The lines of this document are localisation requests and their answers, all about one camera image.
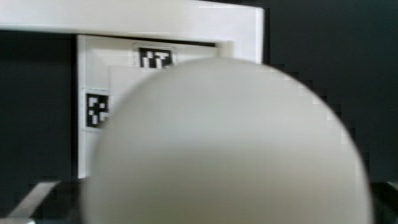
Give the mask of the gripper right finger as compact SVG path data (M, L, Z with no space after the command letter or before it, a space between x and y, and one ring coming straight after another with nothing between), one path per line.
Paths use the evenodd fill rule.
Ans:
M387 182L370 184L375 224L398 224L398 189Z

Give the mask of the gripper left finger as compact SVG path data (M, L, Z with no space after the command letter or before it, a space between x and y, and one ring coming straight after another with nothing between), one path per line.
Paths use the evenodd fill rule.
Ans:
M82 181L39 182L0 224L83 224Z

